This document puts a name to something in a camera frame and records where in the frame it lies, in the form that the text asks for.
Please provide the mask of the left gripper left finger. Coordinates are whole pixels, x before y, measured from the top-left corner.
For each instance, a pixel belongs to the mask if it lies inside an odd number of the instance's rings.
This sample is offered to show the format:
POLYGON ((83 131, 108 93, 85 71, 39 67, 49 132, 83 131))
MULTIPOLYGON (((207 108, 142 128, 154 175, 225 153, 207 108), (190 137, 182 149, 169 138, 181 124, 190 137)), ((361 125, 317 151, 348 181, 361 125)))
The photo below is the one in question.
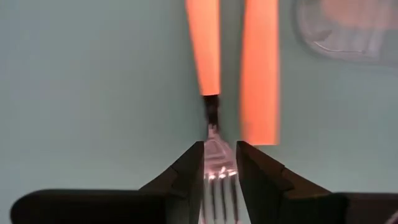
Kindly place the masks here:
POLYGON ((16 200, 12 224, 198 224, 204 143, 138 190, 45 189, 16 200))

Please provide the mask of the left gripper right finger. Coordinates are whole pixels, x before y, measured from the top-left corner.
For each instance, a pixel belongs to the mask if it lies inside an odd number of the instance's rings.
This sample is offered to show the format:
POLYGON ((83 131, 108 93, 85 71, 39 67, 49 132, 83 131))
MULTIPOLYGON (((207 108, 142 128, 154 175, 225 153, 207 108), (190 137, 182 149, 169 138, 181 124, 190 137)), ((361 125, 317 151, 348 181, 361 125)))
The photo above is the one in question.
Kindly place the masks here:
POLYGON ((398 194, 330 192, 245 141, 236 158, 251 224, 398 224, 398 194))

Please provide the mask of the clear plastic bin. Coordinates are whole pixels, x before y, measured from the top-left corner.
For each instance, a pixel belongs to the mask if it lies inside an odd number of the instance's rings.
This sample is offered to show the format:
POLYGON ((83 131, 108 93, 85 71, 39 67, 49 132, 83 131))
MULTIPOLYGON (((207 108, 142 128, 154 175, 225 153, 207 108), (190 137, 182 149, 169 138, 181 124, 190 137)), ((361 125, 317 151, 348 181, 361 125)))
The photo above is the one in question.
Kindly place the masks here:
POLYGON ((327 18, 320 0, 295 0, 295 28, 308 47, 328 58, 398 68, 398 27, 387 16, 360 16, 353 25, 327 18))

